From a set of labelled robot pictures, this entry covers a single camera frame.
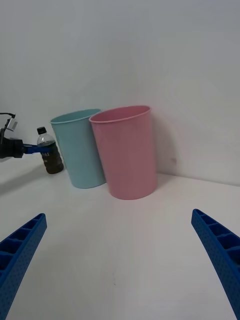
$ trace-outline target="dark liquid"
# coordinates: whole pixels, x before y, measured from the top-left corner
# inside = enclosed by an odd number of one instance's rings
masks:
[[[46,167],[46,171],[50,175],[54,175],[54,174],[57,174],[58,172],[61,172],[64,169],[64,164],[60,157],[56,142],[51,144],[41,143],[38,146],[49,148],[48,152],[41,153],[42,160]]]

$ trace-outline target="white table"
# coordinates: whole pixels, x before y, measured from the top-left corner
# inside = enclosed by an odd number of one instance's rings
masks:
[[[191,225],[199,208],[240,235],[240,187],[159,175],[139,200],[73,187],[39,156],[0,164],[0,239],[43,212],[48,228],[8,320],[234,320]]]

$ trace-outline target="light blue cup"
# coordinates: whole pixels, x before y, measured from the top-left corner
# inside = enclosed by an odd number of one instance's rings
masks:
[[[100,111],[76,111],[57,116],[50,121],[71,183],[77,188],[93,188],[106,182],[89,122],[89,118]]]

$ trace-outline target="blue robotic claw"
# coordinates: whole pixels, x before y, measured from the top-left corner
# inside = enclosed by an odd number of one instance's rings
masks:
[[[5,320],[47,228],[40,213],[0,242],[0,320]]]
[[[198,209],[192,212],[191,224],[240,320],[240,238]]]

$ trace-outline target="bottle cap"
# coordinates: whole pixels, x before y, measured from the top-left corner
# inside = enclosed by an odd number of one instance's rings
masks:
[[[37,132],[39,135],[42,135],[42,134],[45,134],[47,130],[44,126],[40,126],[39,128],[37,128]]]

